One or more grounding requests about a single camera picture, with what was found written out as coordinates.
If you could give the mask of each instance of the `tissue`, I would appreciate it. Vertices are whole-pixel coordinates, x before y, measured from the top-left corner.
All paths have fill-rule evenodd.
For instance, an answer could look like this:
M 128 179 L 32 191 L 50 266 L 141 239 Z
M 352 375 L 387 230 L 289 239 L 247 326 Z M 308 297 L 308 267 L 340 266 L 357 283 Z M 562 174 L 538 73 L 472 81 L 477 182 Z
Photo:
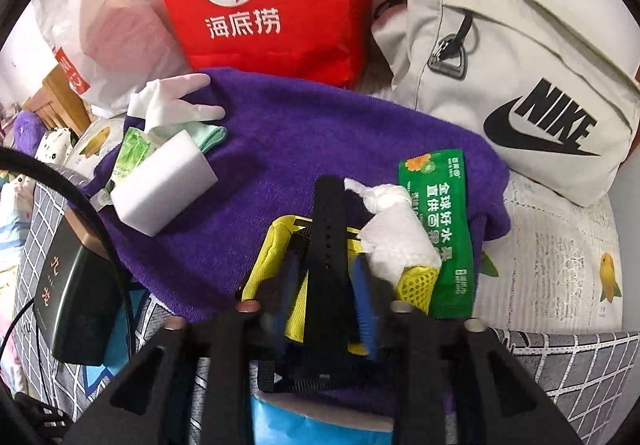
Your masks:
M 356 192 L 374 214 L 358 238 L 362 251 L 369 254 L 369 266 L 376 277 L 389 281 L 395 288 L 407 268 L 440 269 L 440 255 L 415 215 L 404 187 L 367 187 L 349 178 L 344 180 L 344 187 Z

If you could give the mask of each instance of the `gray checkered fabric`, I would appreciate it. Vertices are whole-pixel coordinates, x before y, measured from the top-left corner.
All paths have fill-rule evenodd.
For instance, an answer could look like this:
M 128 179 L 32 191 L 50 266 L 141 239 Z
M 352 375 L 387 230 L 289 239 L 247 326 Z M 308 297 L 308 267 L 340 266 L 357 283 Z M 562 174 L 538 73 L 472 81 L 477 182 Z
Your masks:
M 75 184 L 83 178 L 60 170 Z M 15 309 L 20 310 L 36 293 L 40 272 L 63 213 L 66 200 L 40 184 L 36 185 L 33 221 L 18 270 Z M 169 310 L 153 295 L 146 301 L 136 328 L 136 349 L 140 349 L 170 316 Z M 15 345 L 34 395 L 45 400 L 38 368 L 34 338 L 35 320 L 29 312 L 17 325 Z M 616 400 L 623 391 L 627 375 L 636 362 L 638 333 L 600 335 L 543 335 L 494 330 L 498 338 L 530 372 L 560 411 L 567 417 L 585 444 L 596 444 L 609 421 Z M 44 383 L 52 401 L 77 419 L 105 388 L 101 381 L 91 396 L 84 393 L 81 366 L 55 360 L 42 338 Z M 201 359 L 195 378 L 190 420 L 190 443 L 200 437 L 200 417 L 207 389 L 208 359 Z M 252 368 L 253 385 L 255 369 Z M 448 443 L 455 443 L 455 432 L 448 425 Z

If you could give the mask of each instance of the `white tissue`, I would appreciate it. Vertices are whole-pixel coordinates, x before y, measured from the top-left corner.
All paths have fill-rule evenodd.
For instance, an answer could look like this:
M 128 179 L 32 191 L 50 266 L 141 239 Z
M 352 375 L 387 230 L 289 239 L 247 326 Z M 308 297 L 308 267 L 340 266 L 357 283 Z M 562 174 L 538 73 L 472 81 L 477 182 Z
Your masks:
M 225 117 L 225 110 L 219 105 L 193 105 L 180 100 L 210 83 L 211 78 L 204 73 L 153 80 L 131 97 L 127 116 L 143 118 L 145 133 L 162 144 L 182 130 L 182 123 Z
M 153 237 L 217 181 L 204 154 L 181 131 L 134 168 L 111 200 L 120 221 Z
M 346 178 L 344 188 L 356 192 L 367 210 L 375 214 L 358 234 L 362 251 L 369 254 L 373 275 L 396 287 L 405 268 L 430 266 L 440 269 L 440 255 L 415 215 L 411 196 L 404 187 L 367 187 Z

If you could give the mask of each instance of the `wooden furniture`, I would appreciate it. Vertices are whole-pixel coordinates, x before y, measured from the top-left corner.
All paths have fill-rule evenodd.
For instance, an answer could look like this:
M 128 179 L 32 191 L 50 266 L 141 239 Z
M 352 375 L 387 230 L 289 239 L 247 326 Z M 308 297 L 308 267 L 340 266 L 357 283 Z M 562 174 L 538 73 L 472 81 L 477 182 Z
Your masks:
M 68 127 L 78 137 L 89 127 L 91 119 L 82 99 L 69 87 L 59 65 L 42 81 L 42 88 L 22 106 L 36 113 L 47 128 Z

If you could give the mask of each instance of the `green snack packet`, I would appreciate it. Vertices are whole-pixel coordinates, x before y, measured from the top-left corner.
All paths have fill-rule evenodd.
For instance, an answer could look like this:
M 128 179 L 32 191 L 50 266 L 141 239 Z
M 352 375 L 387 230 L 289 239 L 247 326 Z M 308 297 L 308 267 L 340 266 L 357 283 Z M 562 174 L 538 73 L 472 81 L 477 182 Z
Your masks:
M 429 315 L 438 319 L 470 317 L 474 256 L 466 222 L 462 151 L 442 150 L 401 161 L 398 181 L 411 194 L 414 212 L 442 258 Z
M 108 192 L 111 192 L 118 183 L 131 174 L 131 171 L 151 156 L 158 147 L 159 145 L 149 140 L 143 131 L 129 127 L 113 166 L 111 180 L 107 183 Z

